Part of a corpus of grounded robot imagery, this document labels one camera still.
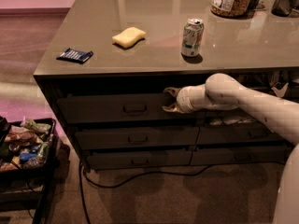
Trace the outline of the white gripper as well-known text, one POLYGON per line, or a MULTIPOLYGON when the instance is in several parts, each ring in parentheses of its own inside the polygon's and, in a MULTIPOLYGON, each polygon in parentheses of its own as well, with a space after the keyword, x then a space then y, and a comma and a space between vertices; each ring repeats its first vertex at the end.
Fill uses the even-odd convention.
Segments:
POLYGON ((191 113, 194 111, 190 100, 190 87, 174 88, 167 87, 164 89, 164 93, 170 94, 172 97, 177 97, 177 102, 171 105, 164 105, 163 111, 168 113, 191 113))

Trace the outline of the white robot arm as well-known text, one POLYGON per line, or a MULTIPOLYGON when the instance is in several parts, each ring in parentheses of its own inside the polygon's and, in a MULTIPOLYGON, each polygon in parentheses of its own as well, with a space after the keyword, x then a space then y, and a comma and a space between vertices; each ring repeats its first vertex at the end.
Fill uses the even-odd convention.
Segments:
POLYGON ((270 131, 294 145, 278 189, 273 224, 299 224, 299 104, 241 85, 225 74, 214 74, 198 86, 166 88, 176 101, 166 112, 192 113, 200 109, 238 107, 270 131))

